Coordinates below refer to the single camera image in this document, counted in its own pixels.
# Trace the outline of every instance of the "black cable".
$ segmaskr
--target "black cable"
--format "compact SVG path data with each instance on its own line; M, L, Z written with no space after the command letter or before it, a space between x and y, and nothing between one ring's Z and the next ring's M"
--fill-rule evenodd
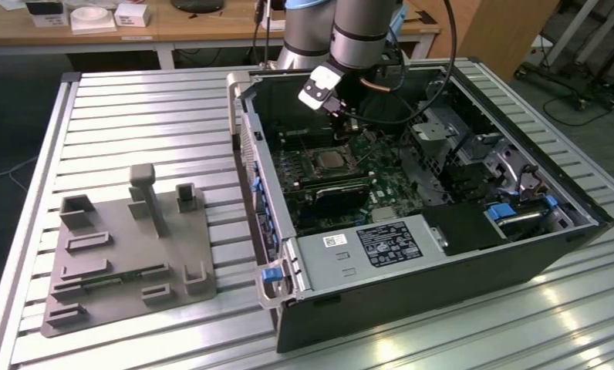
M263 48L263 69L267 69L267 46L270 43L270 13L271 13L271 6L270 0L267 2L267 15L266 15L266 47Z
M451 56L449 56L449 65L447 68L447 73L444 76L444 80L441 82L440 89L432 96L432 98L425 102L425 104L421 105L421 107L404 119L400 119L397 121L385 121L381 119L369 119L362 116L358 116L357 114L344 112L346 116L350 118L358 119L361 121L365 121L368 123L374 123L378 125L398 125L402 123L408 123L410 120L414 119L416 116L418 116L426 109L428 107L433 104L433 102L440 98L441 93L444 92L444 88L447 87L449 81L451 81L451 75L453 73L453 68L455 68L455 56L456 56L456 46L459 43L459 36L457 36L457 31L456 31L456 25L455 25L455 16L453 16L453 9L451 8L451 2L449 0L443 0L444 1L444 6L447 8L447 14L449 16L449 27L451 27Z
M254 64L258 65L261 60L258 59L257 54L257 36L258 36L258 23L254 25L254 33L253 33L253 57L254 57Z
M187 59L190 60L194 64L197 64L198 68L203 68L203 67L210 67L215 61L217 61L217 58L218 56L221 56L221 52L222 52L222 48L219 48L215 52L215 56L213 57L211 61L206 64L201 64L199 62L197 62L190 56L190 53L189 52L185 52L183 50L178 50L178 53Z
M565 121L561 121L559 118L556 118L555 116L552 116L552 113L548 112L547 110L547 106L553 103L555 101L560 100L560 99L565 99L565 98L571 98L572 96L576 96L575 93L570 94L570 95L565 95L565 96L559 96L551 100L548 100L544 104L543 104L543 112L544 114L547 114L547 116L553 119L553 121L556 121L557 123L560 123L561 125L564 126L570 126L570 127L582 127L582 126L586 126L588 125L590 123L592 123L595 120L603 118L606 115L611 114L612 110L608 110L606 113L595 116L594 118L586 120L583 123L568 123Z
M402 58L402 51L401 51L401 45L398 44L397 34L393 32L392 27L389 27L389 34L392 35L394 52L397 53L397 57L401 60L401 77L398 79L397 85L392 87L392 93L393 93L402 87L402 84L405 83L405 75L408 74L408 66L405 65L405 60Z
M547 72L552 72L552 69L551 69L551 64L549 64L549 61L547 60L547 53L544 52L544 43L543 43L543 39L544 39L544 36L543 36L543 33L544 33L544 29L540 31L540 34L539 34L539 37L540 37L540 51L543 52L543 62L544 62L544 67L547 68Z
M614 12L614 6L611 7L611 9L608 9L608 13L607 15L610 15L611 13ZM588 33L588 35L586 35L584 37L584 40L582 41L580 45L579 45L579 48L576 48L575 50L575 58L576 59L576 56L579 55L579 52L582 51L582 49L584 48L586 46L586 43L588 42L588 39L591 38L591 36L594 35L594 33L599 30L599 28L603 26L603 23L599 22L598 25L595 26L594 30Z

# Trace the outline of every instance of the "blue tab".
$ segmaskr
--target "blue tab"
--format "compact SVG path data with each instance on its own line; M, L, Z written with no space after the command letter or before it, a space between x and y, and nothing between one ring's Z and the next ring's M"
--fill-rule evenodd
M263 284L269 284L273 281L281 281L283 278L282 267L269 267L262 270Z
M261 183L262 183L261 177L259 177L259 176L254 177L253 186L251 186L253 191L261 190L261 189L258 188L258 185L259 185Z
M515 216L517 213L508 203L500 203L491 205L491 208L488 208L488 214L491 215L491 219L497 221L505 217Z
M547 197L544 197L544 202L547 203L548 207L549 208L555 208L557 206L557 200L555 197L552 197L551 195L548 195Z

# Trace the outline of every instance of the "metal worktable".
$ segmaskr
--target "metal worktable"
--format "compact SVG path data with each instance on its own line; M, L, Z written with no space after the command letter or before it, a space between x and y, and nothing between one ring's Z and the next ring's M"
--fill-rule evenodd
M614 179L483 65L457 64L614 216ZM60 84L0 284L0 368L614 368L614 229L527 284L275 353L226 121L225 76L245 68L83 74ZM157 191L189 181L203 190L218 295L47 339L60 198L127 197L126 167L144 162Z

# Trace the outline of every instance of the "white box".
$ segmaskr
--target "white box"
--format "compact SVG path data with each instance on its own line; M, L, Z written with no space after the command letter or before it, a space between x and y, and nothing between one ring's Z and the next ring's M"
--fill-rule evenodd
M144 4L119 4L114 12L114 21L120 26L146 27L150 22L150 12Z
M103 8L84 6L71 12L71 33L75 35L115 32L116 30L112 13Z
M27 2L26 6L35 27L70 25L67 7L60 2Z
M539 66L544 56L549 53L553 44L543 36L537 35L531 44L529 52L521 62L529 62L533 66Z

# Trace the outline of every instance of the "cable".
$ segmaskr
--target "cable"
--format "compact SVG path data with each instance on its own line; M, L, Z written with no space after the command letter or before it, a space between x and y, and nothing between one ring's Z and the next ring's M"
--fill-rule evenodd
M23 191L27 193L28 192L28 189L26 189L26 187L23 186L23 184L15 179L15 177L11 175L16 170L19 170L26 164L28 164L30 162L35 161L38 159L38 157L32 157L30 158L28 160L23 161L22 163L16 164L10 170L7 171L3 171L0 172L0 177L1 176L8 176L10 177L10 180L14 181L14 183L16 184L16 186L23 189Z
M614 6L611 7L611 9L608 9L608 13L607 15L610 15L611 13L614 12ZM603 23L599 22L599 24L595 26L594 30L588 33L588 35L586 35L584 37L584 41L582 41L579 47L576 48L575 50L575 58L576 59L576 56L579 55L579 52L582 51L582 49L584 48L586 46L586 43L588 42L588 39L591 38L591 35L594 35L594 33L599 30L599 28L603 26Z
M556 98L548 100L548 101L543 104L543 112L544 112L544 114L547 114L548 117L549 117L551 119L553 119L553 121L556 121L556 122L560 123L561 125L570 126L570 127L582 127L582 126L588 125L591 122L594 122L595 120L603 118L606 115L608 115L608 114L612 113L612 110L608 110L606 113L603 113L603 114L595 116L594 118L586 120L583 123L568 123L568 122L565 122L565 121L561 121L559 118L556 118L555 116L552 116L552 113L548 112L547 106L548 106L551 103L553 103L555 101L557 101L557 100L560 100L560 99L570 98L570 97L572 97L572 96L576 96L576 94L572 93L572 94L565 95L565 96L559 96L559 97L556 97Z
M455 56L456 56L456 47L459 44L459 36L457 36L457 30L456 30L456 25L455 25L455 16L453 16L453 9L451 8L451 2L449 0L443 0L444 1L444 6L447 8L447 14L449 16L449 26L451 26L451 56L449 56L449 65L447 68L447 73L444 76L444 80L441 82L440 89L432 96L432 98L425 102L425 104L421 105L421 107L404 119L400 119L397 121L385 121L381 119L369 119L362 116L358 116L357 114L344 112L344 115L349 116L350 118L358 119L361 121L365 121L368 123L374 123L378 125L397 125L402 123L408 123L410 120L414 119L416 116L418 116L432 105L432 103L440 98L441 93L444 92L444 88L447 87L449 81L451 81L451 75L453 73L453 68L455 68Z
M178 53L181 55L183 55L186 57L186 59L190 60L194 64L197 64L199 68L210 67L215 63L218 56L221 56L221 52L222 52L222 49L218 49L217 52L215 52L215 56L213 57L211 61L209 63L206 63L206 64L201 64L190 56L187 56L187 54L190 54L189 52L185 52L183 50L178 50Z
M267 15L266 15L266 46L263 48L263 70L267 69L267 46L270 43L270 12L271 12L271 7L270 7L270 0L266 0L267 3Z
M12 173L14 171L19 170L26 164L36 160L38 157L32 157L28 160L23 161L22 163L16 164L10 170L0 172L0 176L6 176L7 174Z
M258 65L261 60L258 60L257 54L257 36L258 36L258 23L254 25L254 34L253 34L253 57L254 57L254 64Z
M19 186L19 188L28 193L28 189L22 185L22 183L15 179L15 177L11 175L11 172L7 174L10 176L10 180L14 181L14 183Z
M197 49L194 52L187 52L186 50L182 50L186 54L190 54L191 56L195 55L198 52L201 52L202 49Z
M401 87L402 87L402 84L405 82L405 74L408 73L408 68L406 68L406 65L405 65L405 60L402 59L402 51L401 51L401 46L398 45L398 38L397 38L397 34L393 32L393 29L389 28L389 34L392 35L392 44L393 44L393 48L394 48L394 52L397 53L397 57L400 59L400 63L401 63L401 78L398 80L398 83L396 86L393 87L386 87L386 86L382 86L382 85L377 85L374 83L372 83L368 79L365 79L364 77L360 78L360 82L364 86L366 86L369 89L373 89L381 93L393 93L396 92Z
M549 65L549 61L547 60L547 53L544 52L544 43L543 43L543 39L544 39L544 36L543 36L543 32L544 32L544 29L540 31L540 34L539 34L539 37L540 37L540 51L543 52L543 62L544 62L544 66L547 67L547 72L552 72L552 69L549 68L551 65Z

